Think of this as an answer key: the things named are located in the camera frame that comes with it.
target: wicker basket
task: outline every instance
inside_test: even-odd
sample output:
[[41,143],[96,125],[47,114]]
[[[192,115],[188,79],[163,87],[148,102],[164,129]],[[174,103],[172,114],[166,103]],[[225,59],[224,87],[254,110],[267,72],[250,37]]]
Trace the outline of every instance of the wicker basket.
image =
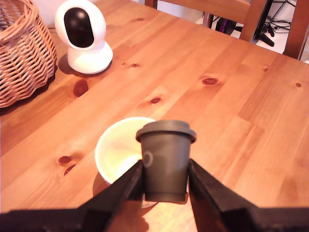
[[53,76],[56,49],[32,0],[1,0],[0,108],[28,98]]

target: white paper cup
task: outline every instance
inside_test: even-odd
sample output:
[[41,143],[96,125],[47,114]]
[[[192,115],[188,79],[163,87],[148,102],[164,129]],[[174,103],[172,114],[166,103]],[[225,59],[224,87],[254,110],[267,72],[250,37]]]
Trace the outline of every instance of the white paper cup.
[[[142,159],[140,143],[135,139],[136,132],[154,121],[147,117],[126,118],[111,125],[101,135],[95,150],[95,161],[98,172],[108,185]],[[143,201],[142,208],[154,204]]]

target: cup lid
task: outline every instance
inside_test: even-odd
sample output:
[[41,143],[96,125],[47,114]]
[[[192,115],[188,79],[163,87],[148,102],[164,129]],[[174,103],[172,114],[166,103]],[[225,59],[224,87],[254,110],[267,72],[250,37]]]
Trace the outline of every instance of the cup lid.
[[191,136],[191,143],[194,143],[197,139],[197,134],[190,129],[188,123],[179,120],[160,120],[148,123],[142,129],[137,131],[136,140],[140,142],[141,135],[155,131],[173,131],[185,133]]

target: small coffee cup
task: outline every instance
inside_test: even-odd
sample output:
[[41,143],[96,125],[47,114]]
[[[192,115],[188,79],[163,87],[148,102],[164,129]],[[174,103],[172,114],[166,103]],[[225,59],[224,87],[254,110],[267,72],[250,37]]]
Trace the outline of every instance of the small coffee cup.
[[146,201],[185,202],[190,147],[196,137],[189,124],[177,120],[151,122],[137,132]]

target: wooden tabletop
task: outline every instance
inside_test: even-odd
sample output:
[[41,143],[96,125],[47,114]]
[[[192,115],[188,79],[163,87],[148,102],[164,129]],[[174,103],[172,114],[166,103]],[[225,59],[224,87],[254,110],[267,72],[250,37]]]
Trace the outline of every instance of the wooden tabletop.
[[[103,73],[67,63],[1,109],[1,212],[77,207],[105,188],[96,143],[131,116],[197,132],[191,158],[258,206],[309,206],[309,65],[129,0],[96,3],[114,52]],[[190,199],[143,211],[139,231],[196,231]]]

